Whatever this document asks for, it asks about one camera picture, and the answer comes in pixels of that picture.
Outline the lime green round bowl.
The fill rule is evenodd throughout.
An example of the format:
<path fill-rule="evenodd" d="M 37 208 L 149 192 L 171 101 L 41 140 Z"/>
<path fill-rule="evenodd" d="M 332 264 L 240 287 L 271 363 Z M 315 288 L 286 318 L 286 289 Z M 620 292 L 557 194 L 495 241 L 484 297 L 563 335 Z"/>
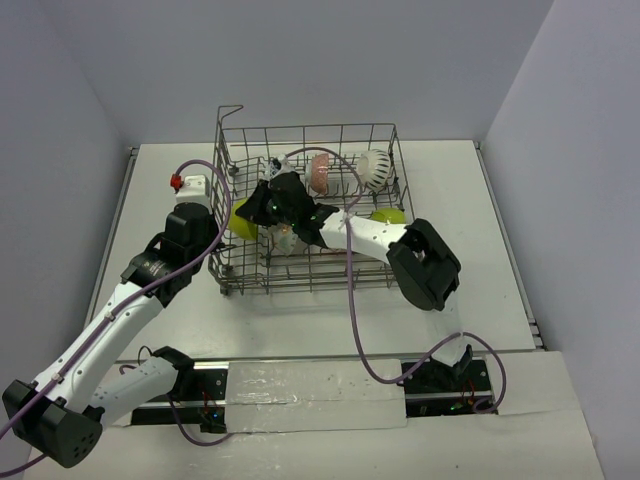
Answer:
<path fill-rule="evenodd" d="M 247 198 L 243 198 L 233 204 L 228 229 L 242 240 L 256 241 L 258 239 L 258 226 L 238 215 L 238 210 L 246 202 Z"/>

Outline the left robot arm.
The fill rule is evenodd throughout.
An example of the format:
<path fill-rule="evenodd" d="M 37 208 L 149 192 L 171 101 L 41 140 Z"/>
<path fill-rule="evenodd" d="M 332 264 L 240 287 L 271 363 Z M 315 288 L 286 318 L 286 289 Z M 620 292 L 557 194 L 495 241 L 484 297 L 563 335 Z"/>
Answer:
<path fill-rule="evenodd" d="M 146 248 L 134 256 L 107 304 L 56 361 L 30 382 L 13 381 L 2 394 L 14 433 L 42 457 L 76 466 L 103 431 L 160 395 L 188 396 L 194 362 L 162 347 L 141 365 L 106 382 L 106 374 L 134 337 L 156 318 L 200 271 L 215 250 L 230 217 L 217 220 L 202 203 L 177 204 Z"/>

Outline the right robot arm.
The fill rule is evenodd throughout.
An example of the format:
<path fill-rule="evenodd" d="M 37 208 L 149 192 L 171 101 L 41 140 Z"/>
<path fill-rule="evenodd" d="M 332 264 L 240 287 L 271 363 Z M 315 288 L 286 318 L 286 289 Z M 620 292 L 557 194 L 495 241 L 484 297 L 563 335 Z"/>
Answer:
<path fill-rule="evenodd" d="M 417 219 L 385 224 L 354 215 L 347 207 L 317 203 L 295 172 L 261 180 L 235 215 L 261 227 L 289 226 L 304 243 L 346 252 L 346 276 L 351 328 L 356 351 L 369 375 L 381 384 L 402 384 L 425 363 L 434 367 L 435 382 L 446 391 L 459 389 L 469 378 L 473 349 L 462 332 L 448 333 L 395 378 L 377 374 L 368 361 L 359 335 L 354 298 L 353 255 L 388 265 L 405 300 L 425 312 L 443 313 L 460 285 L 461 263 L 432 224 Z"/>

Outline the red patterned bowl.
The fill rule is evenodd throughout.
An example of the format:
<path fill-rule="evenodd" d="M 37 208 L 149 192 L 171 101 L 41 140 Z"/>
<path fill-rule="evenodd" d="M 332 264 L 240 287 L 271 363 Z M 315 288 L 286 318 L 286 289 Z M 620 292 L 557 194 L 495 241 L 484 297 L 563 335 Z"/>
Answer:
<path fill-rule="evenodd" d="M 326 195 L 329 190 L 330 157 L 328 153 L 315 155 L 307 164 L 305 178 L 309 187 L 317 194 Z"/>

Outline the white green square bowl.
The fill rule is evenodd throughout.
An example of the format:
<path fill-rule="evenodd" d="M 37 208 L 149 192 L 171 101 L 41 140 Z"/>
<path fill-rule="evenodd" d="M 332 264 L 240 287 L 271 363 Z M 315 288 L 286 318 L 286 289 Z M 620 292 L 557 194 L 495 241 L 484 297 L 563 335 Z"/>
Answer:
<path fill-rule="evenodd" d="M 385 224 L 405 224 L 405 213 L 398 208 L 381 208 L 370 215 L 370 219 Z"/>

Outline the floral leaf pattern bowl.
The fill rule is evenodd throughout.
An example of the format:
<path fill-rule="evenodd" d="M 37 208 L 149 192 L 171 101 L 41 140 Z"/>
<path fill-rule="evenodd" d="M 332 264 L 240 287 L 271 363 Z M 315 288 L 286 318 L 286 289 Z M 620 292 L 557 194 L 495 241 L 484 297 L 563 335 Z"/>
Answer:
<path fill-rule="evenodd" d="M 370 190 L 379 192 L 390 177 L 392 162 L 384 150 L 373 149 L 362 153 L 357 161 L 356 171 L 361 182 Z"/>

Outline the yellow star pattern bowl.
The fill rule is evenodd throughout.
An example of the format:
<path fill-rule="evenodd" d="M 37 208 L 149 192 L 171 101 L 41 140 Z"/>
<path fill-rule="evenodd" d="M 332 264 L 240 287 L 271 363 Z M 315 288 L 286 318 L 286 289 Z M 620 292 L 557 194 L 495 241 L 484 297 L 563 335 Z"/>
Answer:
<path fill-rule="evenodd" d="M 284 256 L 290 256 L 298 243 L 299 236 L 294 232 L 293 227 L 280 223 L 268 229 L 272 247 Z"/>

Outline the grey wire dish rack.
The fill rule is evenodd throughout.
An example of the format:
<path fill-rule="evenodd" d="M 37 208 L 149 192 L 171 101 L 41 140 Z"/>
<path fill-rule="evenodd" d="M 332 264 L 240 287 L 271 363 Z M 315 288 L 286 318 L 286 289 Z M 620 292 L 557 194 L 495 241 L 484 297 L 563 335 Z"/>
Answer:
<path fill-rule="evenodd" d="M 389 122 L 233 126 L 230 118 L 238 105 L 218 108 L 212 160 L 223 173 L 231 196 L 226 198 L 218 181 L 211 182 L 212 205 L 222 215 L 235 202 L 248 198 L 264 179 L 266 162 L 281 154 L 298 170 L 303 181 L 309 161 L 317 154 L 330 157 L 329 190 L 313 192 L 314 200 L 347 207 L 359 202 L 352 213 L 368 218 L 381 208 L 398 208 L 406 221 L 414 219 L 409 181 L 401 142 L 395 124 Z M 368 150 L 386 151 L 392 162 L 383 189 L 360 190 L 354 170 L 360 155 Z M 221 247 L 208 260 L 208 271 L 221 294 L 275 294 L 319 292 L 340 289 L 346 284 L 346 259 L 342 250 L 323 249 L 298 240 L 294 252 L 277 252 L 268 236 L 270 227 L 258 227 L 258 239 L 245 241 L 225 231 Z"/>

